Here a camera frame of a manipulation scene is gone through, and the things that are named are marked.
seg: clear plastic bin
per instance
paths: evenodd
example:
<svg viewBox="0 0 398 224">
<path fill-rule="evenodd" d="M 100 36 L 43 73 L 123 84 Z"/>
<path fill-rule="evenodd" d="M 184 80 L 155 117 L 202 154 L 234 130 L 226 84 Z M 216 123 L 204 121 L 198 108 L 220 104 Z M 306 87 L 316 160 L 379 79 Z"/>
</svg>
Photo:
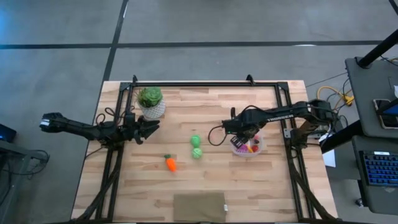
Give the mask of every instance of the clear plastic bin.
<svg viewBox="0 0 398 224">
<path fill-rule="evenodd" d="M 232 143 L 231 143 L 231 149 L 232 149 L 232 151 L 233 151 L 236 155 L 241 156 L 241 157 L 254 157 L 254 156 L 260 154 L 261 151 L 264 149 L 264 140 L 263 140 L 263 138 L 262 138 L 262 133 L 261 133 L 261 131 L 259 131 L 256 135 L 259 136 L 259 139 L 258 139 L 258 140 L 259 140 L 259 144 L 257 144 L 257 146 L 259 147 L 259 149 L 258 149 L 256 152 L 253 152 L 253 153 L 251 153 L 251 152 L 249 152 L 249 151 L 247 151 L 247 152 L 241 152 L 239 149 L 237 149 L 237 148 L 236 148 L 234 145 L 232 145 Z M 246 144 L 249 144 L 249 142 L 250 142 L 250 146 L 251 146 L 251 147 L 253 147 L 253 146 L 255 145 L 254 139 L 250 139 Z"/>
</svg>

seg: blue keyboard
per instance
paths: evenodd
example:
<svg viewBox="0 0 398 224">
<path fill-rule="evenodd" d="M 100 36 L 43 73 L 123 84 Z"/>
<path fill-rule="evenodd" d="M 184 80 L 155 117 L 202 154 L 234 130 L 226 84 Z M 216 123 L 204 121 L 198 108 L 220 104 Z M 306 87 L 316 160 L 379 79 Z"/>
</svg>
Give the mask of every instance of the blue keyboard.
<svg viewBox="0 0 398 224">
<path fill-rule="evenodd" d="M 361 151 L 369 185 L 398 187 L 398 154 Z"/>
</svg>

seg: gray floor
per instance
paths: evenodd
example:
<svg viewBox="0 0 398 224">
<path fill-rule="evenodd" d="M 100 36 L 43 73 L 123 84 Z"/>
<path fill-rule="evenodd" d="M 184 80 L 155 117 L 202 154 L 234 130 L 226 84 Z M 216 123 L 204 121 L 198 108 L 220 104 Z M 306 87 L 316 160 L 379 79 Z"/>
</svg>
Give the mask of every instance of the gray floor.
<svg viewBox="0 0 398 224">
<path fill-rule="evenodd" d="M 3 0 L 0 44 L 112 42 L 122 0 Z M 381 40 L 398 17 L 375 0 L 130 0 L 119 42 Z M 344 59 L 374 46 L 118 49 L 110 80 L 305 80 L 345 72 Z M 109 49 L 0 50 L 0 123 L 17 130 L 16 144 L 51 154 L 47 168 L 25 181 L 15 223 L 69 219 L 87 141 L 40 132 L 43 113 L 59 111 L 90 123 Z M 386 57 L 398 55 L 394 47 Z M 346 75 L 312 85 L 341 88 Z M 329 92 L 323 92 L 326 98 Z M 341 114 L 357 120 L 355 105 Z M 339 217 L 395 223 L 396 217 L 353 204 L 356 182 L 330 178 Z"/>
</svg>

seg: orange carrot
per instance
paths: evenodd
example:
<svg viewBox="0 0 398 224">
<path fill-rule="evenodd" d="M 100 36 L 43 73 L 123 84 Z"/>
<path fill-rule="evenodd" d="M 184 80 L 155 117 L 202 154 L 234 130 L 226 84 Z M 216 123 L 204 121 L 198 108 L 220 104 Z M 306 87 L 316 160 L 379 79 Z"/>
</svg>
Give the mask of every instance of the orange carrot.
<svg viewBox="0 0 398 224">
<path fill-rule="evenodd" d="M 174 161 L 174 159 L 172 159 L 172 156 L 171 156 L 170 154 L 167 154 L 167 155 L 165 155 L 164 157 L 166 158 L 166 164 L 167 164 L 167 167 L 169 168 L 169 170 L 170 170 L 171 172 L 176 171 L 177 168 L 176 168 L 176 166 L 175 166 L 175 161 Z"/>
</svg>

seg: wooden table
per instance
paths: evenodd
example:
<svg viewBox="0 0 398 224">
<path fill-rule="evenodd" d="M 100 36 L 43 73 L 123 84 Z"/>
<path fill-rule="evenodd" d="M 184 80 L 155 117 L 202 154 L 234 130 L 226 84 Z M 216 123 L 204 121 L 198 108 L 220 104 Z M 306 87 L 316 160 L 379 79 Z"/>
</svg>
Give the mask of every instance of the wooden table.
<svg viewBox="0 0 398 224">
<path fill-rule="evenodd" d="M 288 83 L 293 103 L 308 100 L 303 81 Z M 119 84 L 104 83 L 97 114 L 106 107 L 116 106 Z M 276 107 L 273 88 L 166 87 L 162 93 L 167 108 L 160 119 L 160 128 L 144 144 L 131 141 L 124 148 L 114 222 L 173 222 L 174 194 L 213 191 L 225 194 L 229 209 L 227 222 L 297 220 L 279 122 L 268 123 L 263 128 L 266 146 L 253 158 L 235 156 L 228 138 L 218 147 L 207 140 L 212 127 L 220 125 L 222 119 L 230 119 L 233 106 L 237 113 L 247 105 Z M 137 105 L 134 111 L 141 113 Z M 193 134 L 202 138 L 200 160 L 191 156 L 189 141 Z M 211 138 L 219 142 L 223 135 L 223 130 L 218 129 Z M 99 147 L 98 142 L 92 141 L 87 153 Z M 168 171 L 165 154 L 175 158 L 176 173 Z M 337 217 L 320 148 L 310 146 L 303 156 L 311 190 L 329 213 Z M 102 150 L 85 161 L 72 218 L 81 215 L 98 193 L 105 157 L 106 150 Z M 303 194 L 300 198 L 306 214 Z"/>
</svg>

